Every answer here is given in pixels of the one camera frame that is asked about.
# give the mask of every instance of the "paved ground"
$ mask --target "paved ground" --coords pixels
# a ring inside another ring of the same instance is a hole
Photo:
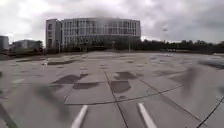
[[[0,61],[0,128],[6,122],[71,128],[86,104],[82,128],[144,128],[139,102],[158,128],[223,128],[224,71],[198,63],[221,57],[110,52],[49,57]]]

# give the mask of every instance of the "cloud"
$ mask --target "cloud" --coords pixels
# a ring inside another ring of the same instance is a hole
[[[141,20],[144,38],[216,43],[223,40],[223,5],[221,0],[1,0],[0,34],[44,41],[49,18],[105,16]]]

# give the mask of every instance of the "curved building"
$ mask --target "curved building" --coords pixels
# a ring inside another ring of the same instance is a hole
[[[69,44],[112,42],[118,38],[140,38],[140,21],[118,18],[75,18],[46,21],[47,48]]]

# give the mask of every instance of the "white building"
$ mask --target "white building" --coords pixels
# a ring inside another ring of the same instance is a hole
[[[118,18],[76,18],[46,21],[46,46],[62,48],[69,44],[113,41],[116,38],[140,38],[140,21]]]
[[[0,52],[9,50],[9,38],[7,36],[0,36]]]
[[[39,50],[42,48],[40,41],[35,40],[19,40],[12,43],[13,52],[27,52]]]

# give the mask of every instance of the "road marking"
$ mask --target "road marking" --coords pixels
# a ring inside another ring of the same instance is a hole
[[[71,128],[80,128],[83,119],[87,113],[87,109],[88,109],[88,105],[84,105],[82,107],[82,109],[80,110],[78,116],[76,117],[76,119],[73,121],[72,123],[72,127]]]
[[[140,114],[143,117],[147,128],[157,128],[155,123],[153,122],[152,118],[148,114],[147,110],[145,109],[144,104],[138,103],[138,107],[139,107]]]

